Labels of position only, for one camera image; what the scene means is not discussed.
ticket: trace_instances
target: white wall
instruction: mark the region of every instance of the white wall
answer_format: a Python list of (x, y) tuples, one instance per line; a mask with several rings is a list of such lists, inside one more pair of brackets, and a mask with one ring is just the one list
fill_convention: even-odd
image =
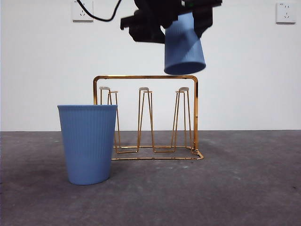
[[(275, 3), (224, 0), (214, 8), (202, 37), (207, 68), (195, 74), (199, 129), (301, 129), (301, 6), (295, 25), (277, 25)], [(94, 0), (94, 13), (110, 17), (115, 4)], [(135, 9), (123, 0), (113, 22), (73, 23), (71, 0), (2, 0), (1, 130), (60, 130), (56, 105), (91, 104), (97, 75), (164, 74), (164, 45), (135, 43), (119, 29)], [(136, 88), (144, 83), (102, 85), (121, 93), (122, 129), (136, 129)], [(147, 85), (155, 129), (171, 129), (174, 90), (190, 83)]]

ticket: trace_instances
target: wall outlet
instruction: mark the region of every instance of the wall outlet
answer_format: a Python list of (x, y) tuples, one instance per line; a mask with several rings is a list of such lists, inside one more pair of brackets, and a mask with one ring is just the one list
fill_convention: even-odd
[[(81, 0), (81, 3), (85, 8), (93, 14), (93, 0)], [(80, 7), (76, 0), (72, 0), (72, 19), (73, 22), (93, 22), (91, 18), (83, 9)]]
[(277, 2), (276, 4), (276, 23), (294, 24), (296, 23), (296, 3)]

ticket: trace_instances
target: black cable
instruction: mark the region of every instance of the black cable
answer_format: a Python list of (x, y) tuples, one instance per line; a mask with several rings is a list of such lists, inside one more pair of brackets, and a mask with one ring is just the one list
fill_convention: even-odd
[(116, 14), (116, 11), (117, 11), (117, 9), (118, 9), (118, 6), (119, 6), (119, 4), (121, 3), (121, 0), (119, 0), (119, 1), (117, 2), (117, 5), (115, 6), (115, 9), (114, 9), (114, 12), (113, 12), (113, 15), (112, 15), (112, 17), (111, 17), (110, 19), (101, 19), (101, 18), (99, 18), (99, 17), (96, 17), (96, 16), (92, 15), (92, 14), (84, 7), (83, 3), (81, 3), (80, 0), (77, 0), (77, 2), (79, 3), (79, 5), (83, 8), (83, 10), (84, 10), (90, 17), (94, 18), (95, 20), (100, 20), (100, 21), (104, 21), (104, 22), (110, 22), (112, 19), (114, 19), (115, 14)]

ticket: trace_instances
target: gray floor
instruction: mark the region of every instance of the gray floor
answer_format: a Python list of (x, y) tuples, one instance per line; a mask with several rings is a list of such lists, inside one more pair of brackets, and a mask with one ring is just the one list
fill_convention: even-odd
[(199, 135), (204, 160), (113, 161), (76, 186), (60, 132), (2, 132), (1, 225), (301, 225), (300, 130)]

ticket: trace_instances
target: upside-down blue cup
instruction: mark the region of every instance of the upside-down blue cup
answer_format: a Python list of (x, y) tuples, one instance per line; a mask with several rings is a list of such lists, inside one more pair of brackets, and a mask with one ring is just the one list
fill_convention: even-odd
[(109, 178), (117, 105), (58, 105), (68, 179), (91, 185)]
[(194, 32), (192, 13), (178, 16), (165, 30), (165, 68), (167, 74), (190, 74), (206, 67), (201, 41)]

